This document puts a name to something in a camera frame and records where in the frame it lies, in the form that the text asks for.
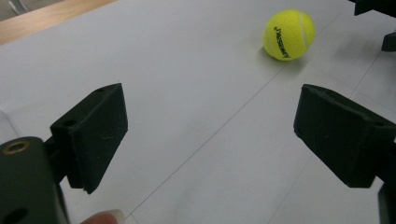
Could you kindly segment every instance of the tennis ball logo text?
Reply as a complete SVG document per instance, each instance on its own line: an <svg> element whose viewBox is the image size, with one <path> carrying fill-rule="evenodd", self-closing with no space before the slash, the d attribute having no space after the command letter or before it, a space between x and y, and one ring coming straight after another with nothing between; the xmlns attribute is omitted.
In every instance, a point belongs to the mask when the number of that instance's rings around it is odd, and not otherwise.
<svg viewBox="0 0 396 224"><path fill-rule="evenodd" d="M274 27L274 30L276 32L276 42L277 45L279 46L280 52L283 54L283 58L289 58L289 54L285 49L285 46L283 45L282 41L282 29L277 29L277 27Z"/></svg>

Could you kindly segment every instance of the wooden surface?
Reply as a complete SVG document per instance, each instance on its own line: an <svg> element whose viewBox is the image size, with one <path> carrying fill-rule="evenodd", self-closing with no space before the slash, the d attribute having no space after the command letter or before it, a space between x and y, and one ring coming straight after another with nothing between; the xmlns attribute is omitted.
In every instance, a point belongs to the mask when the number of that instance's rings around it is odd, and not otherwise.
<svg viewBox="0 0 396 224"><path fill-rule="evenodd" d="M67 0L0 21L0 45L50 28L116 0Z"/></svg>

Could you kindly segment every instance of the tennis ball seam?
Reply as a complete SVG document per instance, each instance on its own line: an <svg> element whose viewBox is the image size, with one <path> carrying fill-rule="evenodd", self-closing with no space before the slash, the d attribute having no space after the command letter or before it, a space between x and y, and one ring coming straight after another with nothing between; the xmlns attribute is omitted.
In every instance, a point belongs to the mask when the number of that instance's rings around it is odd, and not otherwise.
<svg viewBox="0 0 396 224"><path fill-rule="evenodd" d="M307 37L306 37L305 28L304 28L303 12L300 12L300 13L299 13L299 20L300 20L300 29L301 29L301 33L303 34L304 45L305 45L305 48L308 49L309 43L308 43L308 39L307 39Z"/></svg>

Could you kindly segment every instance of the tennis ball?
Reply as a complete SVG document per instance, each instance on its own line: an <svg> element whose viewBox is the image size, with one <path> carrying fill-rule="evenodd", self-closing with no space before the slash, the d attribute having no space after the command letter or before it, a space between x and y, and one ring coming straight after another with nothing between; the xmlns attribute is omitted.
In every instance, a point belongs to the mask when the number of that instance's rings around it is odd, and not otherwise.
<svg viewBox="0 0 396 224"><path fill-rule="evenodd" d="M263 35L264 48L280 61L291 61L308 51L315 32L315 24L306 13L284 10L268 21Z"/></svg>

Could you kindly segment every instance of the table surface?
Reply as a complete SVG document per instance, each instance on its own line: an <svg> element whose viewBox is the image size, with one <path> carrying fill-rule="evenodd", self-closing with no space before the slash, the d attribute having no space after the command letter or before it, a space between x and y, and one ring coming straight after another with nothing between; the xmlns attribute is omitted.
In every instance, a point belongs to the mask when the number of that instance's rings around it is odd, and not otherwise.
<svg viewBox="0 0 396 224"><path fill-rule="evenodd" d="M300 60L262 49L265 23L298 8L317 26ZM0 108L19 136L121 82L130 131L92 195L62 182L73 223L119 208L128 224L378 223L293 133L303 84L396 122L395 19L336 0L119 0L0 47Z"/></svg>

